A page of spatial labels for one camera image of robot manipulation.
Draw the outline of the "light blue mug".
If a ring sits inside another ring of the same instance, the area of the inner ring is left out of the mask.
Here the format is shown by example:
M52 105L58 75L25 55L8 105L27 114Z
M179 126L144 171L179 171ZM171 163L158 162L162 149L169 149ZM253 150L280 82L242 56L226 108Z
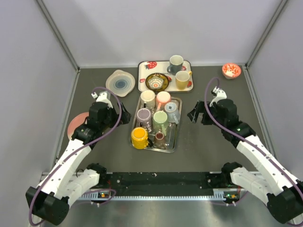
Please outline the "light blue mug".
M164 106L164 111L167 114L168 122L175 123L176 125L180 123L180 112L176 103L166 103Z

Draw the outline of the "yellow mug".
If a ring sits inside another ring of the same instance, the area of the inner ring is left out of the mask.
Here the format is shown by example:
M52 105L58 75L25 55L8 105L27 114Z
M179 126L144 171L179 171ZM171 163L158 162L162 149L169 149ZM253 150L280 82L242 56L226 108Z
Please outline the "yellow mug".
M148 132L144 127L136 127L131 132L131 143L136 149L153 147L153 142L148 137Z

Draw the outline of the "green mug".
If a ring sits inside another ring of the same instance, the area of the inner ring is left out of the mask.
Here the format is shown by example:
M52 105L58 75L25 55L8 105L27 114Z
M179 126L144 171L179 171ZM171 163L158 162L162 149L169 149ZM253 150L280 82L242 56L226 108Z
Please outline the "green mug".
M157 111L152 118L152 125L155 132L161 131L164 136L167 136L169 127L168 116L164 111Z

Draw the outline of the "small brown mug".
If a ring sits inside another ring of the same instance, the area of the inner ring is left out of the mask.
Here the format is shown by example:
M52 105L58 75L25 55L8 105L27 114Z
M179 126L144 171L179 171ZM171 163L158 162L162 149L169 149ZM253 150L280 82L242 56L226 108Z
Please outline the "small brown mug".
M166 140L164 134L159 131L154 136L154 146L160 149L166 148Z

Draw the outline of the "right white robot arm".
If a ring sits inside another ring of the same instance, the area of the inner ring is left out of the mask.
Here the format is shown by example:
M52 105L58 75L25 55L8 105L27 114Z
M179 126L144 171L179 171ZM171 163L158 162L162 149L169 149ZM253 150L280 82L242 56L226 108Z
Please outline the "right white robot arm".
M242 153L259 171L262 178L242 165L226 163L221 182L226 187L240 186L261 200L279 223L294 227L303 225L303 183L287 171L262 144L255 131L239 120L237 106L230 99L210 103L198 101L188 113L196 123L202 114L203 125L215 125L224 138Z

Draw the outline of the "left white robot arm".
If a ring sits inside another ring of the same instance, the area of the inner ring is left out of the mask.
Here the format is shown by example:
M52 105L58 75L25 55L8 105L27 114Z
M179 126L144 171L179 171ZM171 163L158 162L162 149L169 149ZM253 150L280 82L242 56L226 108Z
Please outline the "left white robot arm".
M71 178L98 141L119 125L130 122L131 115L123 103L118 102L117 105L118 111L108 99L94 102L88 116L73 130L71 140L54 168L37 187L28 188L26 200L31 226L39 225L33 222L32 216L56 226L61 224L78 198L93 186L100 188L106 185L107 175L102 173L99 164L88 166L78 179Z

